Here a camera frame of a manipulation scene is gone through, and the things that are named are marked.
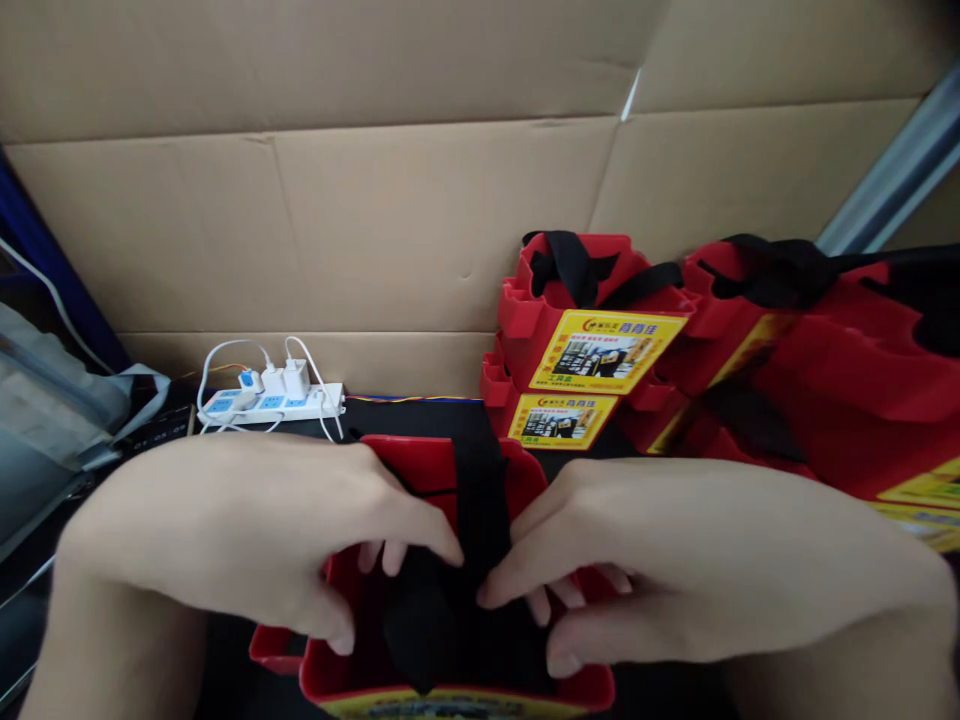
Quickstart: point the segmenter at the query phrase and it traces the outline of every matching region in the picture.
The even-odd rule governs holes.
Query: charging cable
[[[310,354],[310,351],[307,349],[307,346],[304,344],[303,340],[296,337],[295,335],[290,335],[286,340],[283,341],[283,346],[287,350],[287,358],[292,360],[293,354],[290,352],[290,341],[293,340],[300,344],[300,347],[303,348],[304,355],[307,356],[307,360],[310,362],[310,367],[313,368],[313,374],[317,376],[317,383],[320,385],[320,393],[322,399],[320,400],[320,409],[321,412],[317,418],[320,421],[320,427],[323,428],[323,434],[327,436],[327,440],[330,442],[335,442],[335,440],[330,436],[330,431],[327,430],[327,424],[323,419],[324,408],[333,410],[333,420],[337,424],[337,432],[340,433],[340,439],[343,440],[343,427],[340,425],[340,408],[334,407],[330,408],[331,400],[330,396],[327,395],[327,386],[323,384],[323,378],[320,377],[320,371],[317,369],[317,364],[313,361],[313,355]]]
[[[207,376],[210,374],[210,363],[213,360],[213,356],[216,355],[217,352],[219,352],[222,348],[227,347],[227,345],[240,345],[241,343],[250,343],[251,345],[256,345],[258,348],[260,348],[260,352],[263,353],[263,360],[266,363],[267,369],[273,370],[276,368],[276,366],[273,364],[273,361],[270,359],[270,355],[269,353],[267,353],[266,348],[254,340],[247,340],[247,339],[227,340],[226,342],[220,343],[213,350],[211,350],[207,354],[207,359],[203,362],[203,371],[202,371],[202,374],[200,375],[200,387],[197,388],[197,416],[204,423],[203,428],[200,430],[201,435],[203,435],[207,431],[207,428],[209,428],[211,424],[215,422],[220,422],[217,418],[210,417],[209,415],[207,415],[207,413],[203,411],[203,391],[206,390],[207,388]],[[235,413],[234,415],[230,416],[230,419],[234,420],[237,418],[238,415],[243,415],[243,414],[244,413],[242,411]],[[280,413],[280,419],[277,420],[277,422],[275,422],[270,427],[270,430],[273,430],[281,422],[283,422],[283,413]],[[230,428],[233,428],[234,430],[240,430],[240,428],[236,427],[235,425],[230,425],[229,423],[224,423],[223,427],[230,427]]]
[[[57,306],[57,312],[60,313],[60,319],[63,320],[63,324],[66,326],[67,332],[73,336],[73,339],[77,341],[77,345],[79,345],[80,349],[90,356],[91,360],[107,371],[107,375],[114,375],[115,373],[113,368],[107,365],[93,350],[87,347],[87,344],[83,341],[83,338],[80,337],[80,333],[77,332],[77,329],[73,326],[73,323],[70,322],[70,316],[67,315],[67,308],[64,306],[63,300],[60,297],[60,292],[57,290],[57,286],[53,284],[53,281],[42,272],[37,270],[37,268],[35,268],[33,265],[31,265],[30,262],[23,257],[23,255],[10,247],[10,244],[2,237],[0,237],[0,247],[6,250],[8,255],[23,265],[23,267],[29,270],[37,278],[37,280],[46,286],[47,291],[50,293],[50,297],[53,298],[53,304]]]

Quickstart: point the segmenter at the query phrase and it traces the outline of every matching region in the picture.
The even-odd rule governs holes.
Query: photo on label
[[[595,408],[531,412],[520,433],[526,437],[582,438],[596,415]]]
[[[554,375],[580,375],[603,378],[627,378],[655,344],[654,338],[622,335],[570,336]]]

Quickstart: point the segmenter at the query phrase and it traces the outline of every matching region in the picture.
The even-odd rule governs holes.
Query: fingernail
[[[583,669],[583,663],[580,662],[573,653],[565,653],[556,657],[547,658],[547,672],[550,677],[557,680],[576,675]]]
[[[340,657],[353,654],[353,635],[341,635],[327,640],[327,645]]]

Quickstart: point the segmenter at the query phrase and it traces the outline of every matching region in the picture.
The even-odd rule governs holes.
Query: metal frame
[[[960,62],[921,103],[827,225],[827,255],[875,252],[960,160]]]

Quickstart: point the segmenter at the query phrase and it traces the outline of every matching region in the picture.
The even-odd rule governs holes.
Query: blue fabric
[[[6,231],[4,240],[18,246],[56,285],[71,321],[90,349],[115,372],[128,367],[129,356],[20,186],[5,155],[0,156],[0,230]]]

